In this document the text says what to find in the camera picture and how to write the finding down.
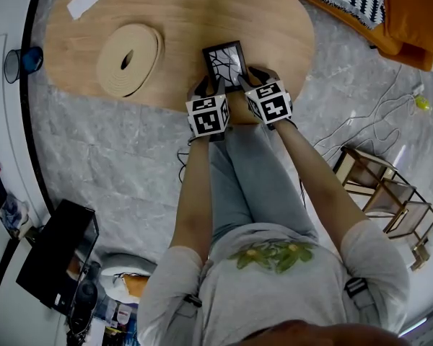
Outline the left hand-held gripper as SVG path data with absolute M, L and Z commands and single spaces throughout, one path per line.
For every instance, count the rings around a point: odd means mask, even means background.
M 207 97 L 208 85 L 205 76 L 193 87 L 193 100 L 186 102 L 188 123 L 195 138 L 209 136 L 210 142 L 223 141 L 229 122 L 225 80 L 218 78 L 213 97 Z

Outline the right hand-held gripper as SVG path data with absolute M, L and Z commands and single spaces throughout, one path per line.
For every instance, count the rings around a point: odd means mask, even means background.
M 274 130 L 274 123 L 291 119 L 290 94 L 275 71 L 259 66 L 249 66 L 248 70 L 261 84 L 264 84 L 256 88 L 245 76 L 238 76 L 250 110 L 268 129 Z

